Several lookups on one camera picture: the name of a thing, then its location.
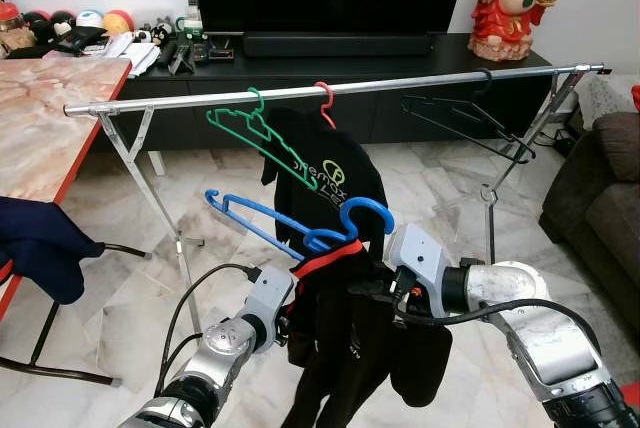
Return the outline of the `plain black garment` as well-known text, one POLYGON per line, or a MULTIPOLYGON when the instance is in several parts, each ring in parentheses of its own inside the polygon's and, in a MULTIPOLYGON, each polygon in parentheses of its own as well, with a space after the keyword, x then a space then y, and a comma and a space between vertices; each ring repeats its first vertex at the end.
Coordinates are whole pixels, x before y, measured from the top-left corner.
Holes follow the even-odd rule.
POLYGON ((434 401, 452 333, 443 326, 396 327, 392 305, 349 294, 348 285, 388 273, 360 241, 308 256, 292 273, 314 294, 314 338, 289 345, 303 370, 282 428, 346 428, 360 406, 389 381, 410 408, 434 401))

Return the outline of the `blue plastic hanger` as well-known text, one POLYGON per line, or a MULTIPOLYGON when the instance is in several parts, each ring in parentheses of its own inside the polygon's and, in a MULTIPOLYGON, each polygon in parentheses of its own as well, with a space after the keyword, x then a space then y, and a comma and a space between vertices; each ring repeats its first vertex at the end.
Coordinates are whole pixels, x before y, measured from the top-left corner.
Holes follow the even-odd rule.
POLYGON ((242 205, 242 207, 250 208, 251 210, 256 210, 257 213, 265 214, 265 216, 273 218, 275 222, 283 223, 285 227, 292 228, 292 230, 301 233, 303 236, 303 245, 305 245, 307 249, 314 251, 314 253, 320 253, 320 251, 328 250, 330 246, 326 244, 326 241, 351 242, 360 239, 360 231, 358 231, 356 223, 353 222, 353 219, 351 218, 351 212, 355 208, 369 209, 381 219, 381 227, 379 230, 376 230, 378 233, 389 235, 389 233, 393 233, 394 228, 396 228, 396 219, 394 219, 393 214, 389 212, 388 208, 385 207, 385 205, 378 203, 378 201, 374 201, 370 198, 351 198, 340 205, 339 219, 344 231, 339 232, 333 230, 312 230, 312 228, 306 227, 305 224, 294 221, 294 219, 284 216, 282 213, 275 212, 274 209, 265 207, 265 205, 256 203, 256 201, 241 198, 241 196, 237 195, 221 195, 220 192, 215 189, 206 190, 204 196, 212 209, 223 213, 225 217, 241 224, 241 226, 247 228, 248 231, 256 233, 257 236, 268 241, 269 244, 274 246, 274 248, 282 250, 283 253, 288 254, 291 258, 296 260, 303 260, 305 256, 297 253, 296 250, 291 248, 291 246, 284 244, 283 241, 276 240, 273 235, 261 230, 260 227, 257 227, 252 222, 247 221, 246 218, 237 216, 237 214, 233 212, 232 208, 230 208, 230 205, 237 204, 242 205))

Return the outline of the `red plastic hanger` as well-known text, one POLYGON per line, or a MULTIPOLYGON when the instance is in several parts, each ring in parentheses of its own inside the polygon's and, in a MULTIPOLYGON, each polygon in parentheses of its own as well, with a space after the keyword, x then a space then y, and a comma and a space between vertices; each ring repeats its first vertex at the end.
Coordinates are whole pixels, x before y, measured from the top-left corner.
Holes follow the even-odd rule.
POLYGON ((335 121, 333 120, 332 112, 330 112, 330 109, 333 108, 335 102, 334 91, 324 81, 316 81, 314 86, 315 88, 323 89, 326 96, 325 102, 320 105, 319 109, 317 109, 317 113, 319 113, 321 118, 323 118, 323 120, 328 123, 328 126, 330 128, 333 128, 333 130, 337 130, 337 123, 335 123, 335 121))

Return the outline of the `black shirt green logo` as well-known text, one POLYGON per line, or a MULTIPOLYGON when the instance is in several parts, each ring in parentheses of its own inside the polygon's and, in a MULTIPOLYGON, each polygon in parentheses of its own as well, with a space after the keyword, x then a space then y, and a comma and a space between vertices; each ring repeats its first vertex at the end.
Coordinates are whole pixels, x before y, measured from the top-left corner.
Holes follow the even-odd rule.
POLYGON ((266 117, 268 126, 306 164, 307 175, 317 182, 307 189, 293 173, 300 171, 296 158, 276 143, 271 154, 292 163, 285 169, 269 158, 264 159, 261 184, 274 187, 273 209, 312 230, 343 233, 340 205, 351 198, 367 198, 390 208, 380 172, 371 162, 364 146, 347 132, 335 130, 319 112, 302 112, 291 108, 274 108, 266 117))

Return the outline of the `black TV console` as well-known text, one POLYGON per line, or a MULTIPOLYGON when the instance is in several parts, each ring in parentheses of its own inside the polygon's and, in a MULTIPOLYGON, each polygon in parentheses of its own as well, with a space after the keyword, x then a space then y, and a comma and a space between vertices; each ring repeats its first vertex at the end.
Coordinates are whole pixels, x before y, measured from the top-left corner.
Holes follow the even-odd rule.
MULTIPOLYGON (((170 76, 155 64, 137 79, 125 80, 116 99, 132 100, 229 93, 256 88, 261 91, 310 86, 316 81, 328 85, 385 79, 410 79, 443 73, 474 72, 480 68, 498 70, 498 63, 474 56, 465 35, 445 35, 435 41, 434 52, 424 57, 372 58, 242 58, 230 63, 201 64, 193 73, 170 76)), ((421 143, 421 141, 460 140, 419 118, 401 111, 401 90, 338 95, 332 118, 338 131, 347 132, 358 144, 421 143)), ((317 96, 269 102, 271 109, 291 108, 311 112, 319 109, 317 96)), ((452 116, 448 109, 431 114, 445 125, 468 131, 472 137, 493 137, 488 128, 452 116)))

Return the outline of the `navy jacket red trim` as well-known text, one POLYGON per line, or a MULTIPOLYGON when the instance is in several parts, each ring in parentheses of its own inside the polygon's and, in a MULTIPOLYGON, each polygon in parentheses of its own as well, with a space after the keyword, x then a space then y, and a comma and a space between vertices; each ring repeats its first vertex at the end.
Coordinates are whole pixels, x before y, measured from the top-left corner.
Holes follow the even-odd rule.
POLYGON ((104 251, 58 204, 0 196, 0 280, 8 267, 55 303, 76 303, 84 292, 82 260, 104 251))

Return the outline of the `red plastic stool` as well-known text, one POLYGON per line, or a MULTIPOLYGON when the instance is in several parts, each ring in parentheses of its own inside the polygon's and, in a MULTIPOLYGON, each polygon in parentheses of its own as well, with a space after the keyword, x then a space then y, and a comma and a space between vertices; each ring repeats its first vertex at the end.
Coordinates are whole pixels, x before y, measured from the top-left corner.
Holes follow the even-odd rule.
POLYGON ((632 409, 640 408, 640 383, 632 382, 627 384, 620 384, 620 391, 623 395, 623 400, 632 409))

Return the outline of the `black electronic device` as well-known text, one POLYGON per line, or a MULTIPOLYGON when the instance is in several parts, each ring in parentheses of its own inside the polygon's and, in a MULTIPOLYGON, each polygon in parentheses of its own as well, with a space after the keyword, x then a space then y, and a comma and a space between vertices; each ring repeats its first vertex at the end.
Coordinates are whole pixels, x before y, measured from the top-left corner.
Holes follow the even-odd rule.
POLYGON ((236 49, 232 43, 232 36, 211 36, 193 45, 193 61, 205 62, 232 62, 236 58, 236 49))

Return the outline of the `grey textured cushion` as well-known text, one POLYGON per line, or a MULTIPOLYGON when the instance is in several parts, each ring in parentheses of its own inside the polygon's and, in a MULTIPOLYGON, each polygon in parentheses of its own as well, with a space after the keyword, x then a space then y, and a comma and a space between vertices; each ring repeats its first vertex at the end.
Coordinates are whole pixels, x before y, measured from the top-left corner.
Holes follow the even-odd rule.
POLYGON ((576 86, 582 126, 591 128, 604 114, 635 111, 630 76, 599 75, 590 73, 576 86))

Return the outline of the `green black toy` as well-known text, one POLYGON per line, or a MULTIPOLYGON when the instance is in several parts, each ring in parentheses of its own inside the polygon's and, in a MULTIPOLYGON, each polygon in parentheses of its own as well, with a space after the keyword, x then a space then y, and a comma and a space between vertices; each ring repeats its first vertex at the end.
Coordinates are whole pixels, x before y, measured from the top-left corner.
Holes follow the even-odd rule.
POLYGON ((179 17, 175 27, 184 39, 191 41, 195 47, 209 47, 209 36, 204 27, 204 21, 197 17, 179 17))

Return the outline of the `red laughing Buddha figurine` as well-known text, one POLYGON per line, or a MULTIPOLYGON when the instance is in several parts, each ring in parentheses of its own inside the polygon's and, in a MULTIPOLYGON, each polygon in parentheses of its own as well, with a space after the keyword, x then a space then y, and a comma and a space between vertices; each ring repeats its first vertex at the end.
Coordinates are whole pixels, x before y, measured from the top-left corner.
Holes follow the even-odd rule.
POLYGON ((532 47, 532 27, 557 0, 477 0, 468 49, 486 61, 522 61, 532 47))

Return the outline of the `white paper stack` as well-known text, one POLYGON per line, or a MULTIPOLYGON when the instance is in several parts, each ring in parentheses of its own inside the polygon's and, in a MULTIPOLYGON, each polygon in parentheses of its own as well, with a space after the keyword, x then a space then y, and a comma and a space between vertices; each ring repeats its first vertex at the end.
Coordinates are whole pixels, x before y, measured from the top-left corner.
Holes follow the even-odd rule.
POLYGON ((157 47, 152 41, 134 41, 133 32, 120 32, 118 35, 111 36, 111 39, 104 50, 101 57, 105 59, 128 59, 131 62, 131 71, 129 77, 142 75, 151 64, 159 58, 161 53, 160 47, 157 47))

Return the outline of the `marble top folding table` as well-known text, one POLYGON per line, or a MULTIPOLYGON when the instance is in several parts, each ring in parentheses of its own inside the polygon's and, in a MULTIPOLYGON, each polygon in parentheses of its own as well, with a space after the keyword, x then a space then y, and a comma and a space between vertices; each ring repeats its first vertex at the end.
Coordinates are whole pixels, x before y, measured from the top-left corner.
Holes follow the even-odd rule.
POLYGON ((0 59, 0 196, 59 203, 99 132, 68 104, 111 102, 125 59, 0 59))

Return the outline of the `clear plastic bottle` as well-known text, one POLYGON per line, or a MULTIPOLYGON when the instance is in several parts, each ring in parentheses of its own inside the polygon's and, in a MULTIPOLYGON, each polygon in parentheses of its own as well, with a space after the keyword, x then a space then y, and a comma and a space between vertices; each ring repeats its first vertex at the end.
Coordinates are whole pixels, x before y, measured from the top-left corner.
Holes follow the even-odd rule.
POLYGON ((183 17, 180 29, 192 36, 204 35, 204 20, 198 7, 198 0, 187 0, 186 16, 183 17))

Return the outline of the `orange ball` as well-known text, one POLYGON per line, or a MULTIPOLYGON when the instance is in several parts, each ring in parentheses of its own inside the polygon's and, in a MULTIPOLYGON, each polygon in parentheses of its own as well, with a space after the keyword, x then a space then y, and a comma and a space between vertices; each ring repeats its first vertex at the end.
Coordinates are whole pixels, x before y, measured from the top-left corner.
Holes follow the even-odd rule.
POLYGON ((110 35, 123 34, 134 31, 134 21, 123 9, 111 9, 102 17, 102 29, 110 35))

